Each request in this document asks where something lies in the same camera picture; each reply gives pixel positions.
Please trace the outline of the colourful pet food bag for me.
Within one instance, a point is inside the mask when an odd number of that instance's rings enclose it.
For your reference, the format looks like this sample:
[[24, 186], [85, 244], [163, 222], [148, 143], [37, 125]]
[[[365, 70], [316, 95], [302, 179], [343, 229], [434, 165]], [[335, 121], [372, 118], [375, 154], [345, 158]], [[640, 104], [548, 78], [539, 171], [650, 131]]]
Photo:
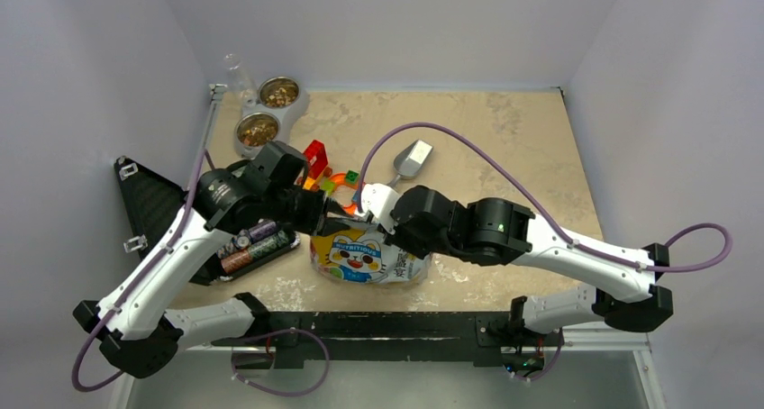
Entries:
[[320, 274], [364, 285], [410, 286], [427, 277], [432, 258], [423, 259], [385, 244], [385, 236], [370, 223], [342, 219], [347, 227], [310, 238], [311, 261]]

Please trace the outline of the silver metal scoop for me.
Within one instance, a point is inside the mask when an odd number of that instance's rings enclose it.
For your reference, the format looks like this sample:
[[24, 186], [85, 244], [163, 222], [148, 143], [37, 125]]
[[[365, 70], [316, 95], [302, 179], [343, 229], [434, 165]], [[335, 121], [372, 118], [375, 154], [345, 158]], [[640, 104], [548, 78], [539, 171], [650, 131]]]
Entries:
[[411, 143], [394, 158], [393, 168], [396, 174], [387, 185], [395, 188], [401, 180], [416, 178], [432, 151], [433, 146], [426, 141], [417, 140]]

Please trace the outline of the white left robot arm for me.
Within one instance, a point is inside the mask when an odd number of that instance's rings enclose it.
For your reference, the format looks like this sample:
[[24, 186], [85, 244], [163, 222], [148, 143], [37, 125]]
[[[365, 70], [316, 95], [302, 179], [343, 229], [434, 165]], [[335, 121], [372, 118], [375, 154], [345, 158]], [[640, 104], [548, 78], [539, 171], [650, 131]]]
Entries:
[[149, 256], [111, 294], [76, 306], [75, 319], [89, 340], [99, 340], [104, 358], [120, 373], [145, 378], [190, 347], [224, 339], [264, 341], [269, 312], [250, 293], [187, 310], [169, 305], [224, 244], [262, 220], [308, 235], [344, 228], [339, 204], [296, 183], [306, 168], [301, 152], [272, 141], [254, 159], [200, 175]]

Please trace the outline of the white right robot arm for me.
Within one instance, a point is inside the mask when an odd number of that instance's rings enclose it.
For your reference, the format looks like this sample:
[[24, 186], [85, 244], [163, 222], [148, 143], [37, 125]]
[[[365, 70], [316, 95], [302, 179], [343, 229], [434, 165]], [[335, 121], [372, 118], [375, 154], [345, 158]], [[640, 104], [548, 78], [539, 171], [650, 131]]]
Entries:
[[386, 241], [423, 259], [433, 253], [490, 267], [542, 269], [578, 281], [568, 291], [513, 301], [505, 329], [516, 342], [566, 326], [602, 322], [624, 332], [652, 332], [674, 313], [672, 292], [657, 283], [654, 263], [668, 250], [652, 244], [627, 249], [601, 241], [601, 258], [583, 250], [576, 232], [556, 233], [529, 208], [484, 198], [463, 205], [426, 186], [399, 194], [384, 184], [364, 186], [360, 205]]

